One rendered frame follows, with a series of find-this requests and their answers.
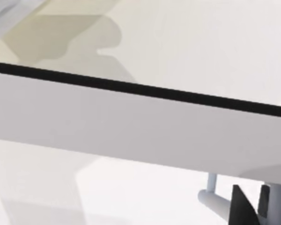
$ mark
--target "black edge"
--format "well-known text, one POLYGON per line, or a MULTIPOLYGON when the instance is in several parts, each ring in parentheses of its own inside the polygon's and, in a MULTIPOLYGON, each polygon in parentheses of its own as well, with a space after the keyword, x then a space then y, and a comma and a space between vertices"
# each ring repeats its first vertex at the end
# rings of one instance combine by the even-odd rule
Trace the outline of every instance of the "black edge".
POLYGON ((281 117, 281 106, 0 63, 0 74, 281 117))

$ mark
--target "translucent plastic object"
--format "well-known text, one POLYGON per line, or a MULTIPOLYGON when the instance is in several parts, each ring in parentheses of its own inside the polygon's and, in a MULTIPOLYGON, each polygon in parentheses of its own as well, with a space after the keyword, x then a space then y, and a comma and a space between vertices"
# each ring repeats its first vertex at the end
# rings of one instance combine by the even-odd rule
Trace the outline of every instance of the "translucent plastic object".
POLYGON ((46 0, 0 0, 0 37, 46 0))

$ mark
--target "black stripe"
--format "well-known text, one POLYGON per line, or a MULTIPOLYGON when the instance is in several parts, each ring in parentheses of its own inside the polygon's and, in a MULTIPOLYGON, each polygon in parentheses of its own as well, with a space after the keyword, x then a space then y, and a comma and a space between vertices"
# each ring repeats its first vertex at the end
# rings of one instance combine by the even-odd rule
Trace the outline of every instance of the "black stripe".
POLYGON ((0 63, 0 74, 281 117, 281 106, 0 63))

